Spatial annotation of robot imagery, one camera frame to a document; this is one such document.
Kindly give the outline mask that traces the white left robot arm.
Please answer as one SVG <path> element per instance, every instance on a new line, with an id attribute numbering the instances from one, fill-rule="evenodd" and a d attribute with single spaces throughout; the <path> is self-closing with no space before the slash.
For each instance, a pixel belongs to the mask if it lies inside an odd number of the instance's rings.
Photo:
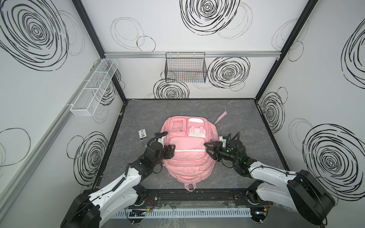
<path id="1" fill-rule="evenodd" d="M 141 205 L 145 198 L 145 188 L 140 183 L 163 160 L 172 159 L 175 148 L 173 144 L 150 143 L 137 160 L 127 165 L 120 177 L 96 192 L 78 195 L 60 227 L 100 228 L 121 210 L 134 204 Z"/>

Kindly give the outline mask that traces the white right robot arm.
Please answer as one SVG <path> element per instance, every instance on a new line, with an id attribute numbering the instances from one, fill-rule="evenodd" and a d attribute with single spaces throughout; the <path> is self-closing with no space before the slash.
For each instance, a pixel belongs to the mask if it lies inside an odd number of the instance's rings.
<path id="1" fill-rule="evenodd" d="M 204 146 L 215 161 L 230 161 L 240 176 L 255 180 L 246 192 L 251 204 L 260 200 L 274 202 L 297 211 L 314 225 L 327 224 L 327 215 L 336 202 L 308 171 L 291 172 L 268 166 L 249 157 L 238 139 L 207 142 Z"/>

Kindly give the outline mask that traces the pink student backpack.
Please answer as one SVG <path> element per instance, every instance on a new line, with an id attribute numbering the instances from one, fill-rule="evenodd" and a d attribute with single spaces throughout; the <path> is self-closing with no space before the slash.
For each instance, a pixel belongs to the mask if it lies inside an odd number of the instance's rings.
<path id="1" fill-rule="evenodd" d="M 216 126 L 203 117 L 173 116 L 165 121 L 161 131 L 168 132 L 163 144 L 175 145 L 173 158 L 165 159 L 163 165 L 187 191 L 193 192 L 215 167 L 216 161 L 204 144 L 219 141 Z"/>

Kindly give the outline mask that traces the small white card packet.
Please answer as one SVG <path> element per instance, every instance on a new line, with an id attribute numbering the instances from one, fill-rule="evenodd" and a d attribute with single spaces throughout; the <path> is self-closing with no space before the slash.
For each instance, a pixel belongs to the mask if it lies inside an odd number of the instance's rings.
<path id="1" fill-rule="evenodd" d="M 139 134 L 139 139 L 142 141 L 142 140 L 145 140 L 148 138 L 147 134 L 146 134 L 146 130 L 143 129 L 143 130 L 139 130 L 138 131 L 138 134 Z"/>

